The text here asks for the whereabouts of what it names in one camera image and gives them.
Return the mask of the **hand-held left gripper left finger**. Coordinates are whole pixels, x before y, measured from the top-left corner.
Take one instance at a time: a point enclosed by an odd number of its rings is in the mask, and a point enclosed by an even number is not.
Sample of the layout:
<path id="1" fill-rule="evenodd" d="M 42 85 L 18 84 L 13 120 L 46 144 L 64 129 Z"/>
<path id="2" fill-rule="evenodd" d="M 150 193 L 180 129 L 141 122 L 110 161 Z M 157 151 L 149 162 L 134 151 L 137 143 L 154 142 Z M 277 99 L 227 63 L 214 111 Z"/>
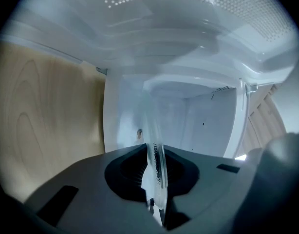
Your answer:
<path id="1" fill-rule="evenodd" d="M 120 198 L 107 185 L 105 168 L 140 145 L 82 159 L 39 186 L 25 201 L 37 213 L 63 187 L 78 191 L 56 229 L 68 234 L 160 234 L 162 227 L 142 202 Z"/>

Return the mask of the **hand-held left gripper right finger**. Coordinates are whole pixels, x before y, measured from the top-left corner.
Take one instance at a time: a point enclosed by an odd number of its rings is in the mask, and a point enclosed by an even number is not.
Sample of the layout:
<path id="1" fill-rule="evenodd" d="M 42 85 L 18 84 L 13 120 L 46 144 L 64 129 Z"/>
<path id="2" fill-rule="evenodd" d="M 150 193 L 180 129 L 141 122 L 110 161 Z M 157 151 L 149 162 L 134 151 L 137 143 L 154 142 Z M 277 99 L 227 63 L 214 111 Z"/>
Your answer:
<path id="1" fill-rule="evenodd" d="M 167 231 L 232 231 L 247 189 L 243 163 L 167 147 Z"/>

